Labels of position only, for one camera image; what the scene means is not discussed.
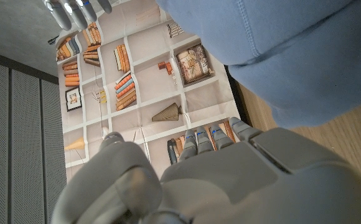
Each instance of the decorative object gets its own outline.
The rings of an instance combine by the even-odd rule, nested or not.
[[[72,88],[66,92],[67,112],[82,107],[80,87]]]
[[[172,66],[171,66],[171,63],[167,62],[167,63],[166,63],[166,67],[167,67],[167,73],[168,73],[168,75],[172,75]]]
[[[185,84],[189,84],[210,75],[207,56],[201,44],[176,55]]]
[[[85,142],[83,141],[83,137],[80,137],[79,139],[75,140],[73,143],[64,147],[64,150],[84,149],[84,148],[85,148]]]
[[[171,22],[170,24],[167,24],[167,27],[169,38],[176,37],[177,35],[183,34],[185,32],[176,22]]]
[[[176,103],[173,103],[160,113],[154,115],[151,121],[178,121],[180,114],[182,114],[182,106],[178,107]]]
[[[166,67],[166,63],[165,62],[160,62],[158,63],[158,69],[164,69]]]

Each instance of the blue fabric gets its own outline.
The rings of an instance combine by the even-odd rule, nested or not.
[[[361,0],[157,0],[284,128],[361,104]]]

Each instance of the orange book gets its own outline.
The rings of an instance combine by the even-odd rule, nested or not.
[[[90,46],[87,48],[86,52],[90,51],[90,50],[96,50],[97,48],[99,48],[100,45],[96,45],[96,46]]]
[[[120,57],[120,62],[121,62],[121,70],[125,71],[125,62],[124,62],[124,55],[123,55],[123,51],[121,49],[121,46],[117,46],[117,52],[118,52],[118,56]]]
[[[66,77],[65,82],[79,82],[80,77]]]
[[[83,58],[95,58],[98,59],[99,55],[95,54],[95,55],[84,55]]]
[[[83,37],[85,38],[85,40],[87,40],[88,46],[91,46],[91,42],[89,41],[89,37],[88,37],[87,31],[86,31],[86,30],[83,30],[83,31],[82,31],[82,34],[83,34]]]
[[[65,64],[62,65],[62,68],[67,67],[67,66],[70,66],[70,65],[76,65],[76,64],[77,64],[77,61],[65,63]]]
[[[119,92],[117,94],[117,98],[120,98],[122,95],[124,95],[128,90],[135,87],[135,82],[131,83],[129,86],[127,86],[123,91]]]
[[[75,65],[66,66],[63,68],[63,70],[71,70],[71,69],[77,69],[77,68],[78,68],[78,65],[75,64]]]
[[[83,55],[98,55],[97,51],[84,52]]]
[[[128,54],[126,53],[125,44],[121,45],[121,50],[123,51],[124,63],[125,63],[125,71],[124,72],[128,72],[130,69],[130,66],[129,66]]]
[[[79,86],[80,82],[65,82],[66,87]]]
[[[233,135],[232,127],[230,127],[229,121],[224,122],[225,129],[227,132],[228,137],[233,141],[236,142],[235,136]]]
[[[125,102],[127,102],[130,98],[132,98],[133,96],[136,95],[136,91],[132,91],[132,93],[128,94],[125,98],[123,98],[122,100],[120,100],[119,102],[116,103],[116,106],[121,106],[122,104],[124,104]]]
[[[130,98],[129,100],[127,100],[125,103],[123,103],[123,104],[120,105],[119,107],[117,107],[117,111],[126,108],[126,107],[129,106],[131,103],[133,103],[135,100],[136,100],[136,95],[133,96],[132,98]]]
[[[131,75],[128,75],[124,79],[122,79],[114,88],[118,90],[121,86],[123,86],[126,82],[128,82],[132,78]]]
[[[68,75],[64,75],[66,78],[67,77],[79,77],[79,75],[78,74],[68,74]]]
[[[69,74],[78,74],[78,69],[71,69],[64,71],[64,75],[69,75]]]

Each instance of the stack of books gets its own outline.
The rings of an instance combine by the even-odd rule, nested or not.
[[[74,87],[80,85],[80,77],[78,75],[78,65],[77,61],[65,63],[62,66],[64,70],[65,86]]]
[[[74,37],[67,37],[56,50],[57,61],[64,60],[80,53],[80,48],[77,45]]]
[[[117,46],[117,48],[114,49],[114,54],[116,56],[118,71],[127,73],[130,69],[130,66],[125,44]]]
[[[101,44],[101,37],[96,23],[92,22],[88,28],[82,31],[85,40],[87,40],[88,48],[83,53],[85,63],[100,67],[98,47]]]
[[[225,133],[233,142],[236,142],[235,136],[233,135],[232,127],[229,124],[229,121],[225,121],[222,124],[218,125],[219,128]],[[213,149],[216,151],[217,147],[215,141],[213,140],[211,128],[206,126],[204,127],[205,132],[207,132],[208,137],[212,143]],[[183,148],[185,145],[185,136],[181,136],[177,139],[171,139],[167,142],[168,156],[171,164],[177,163],[179,156],[182,154]]]
[[[125,75],[124,78],[118,80],[116,83],[116,107],[117,111],[119,111],[136,101],[136,90],[131,74]]]

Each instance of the framed picture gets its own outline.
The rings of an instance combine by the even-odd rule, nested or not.
[[[66,91],[67,112],[82,107],[80,87]]]

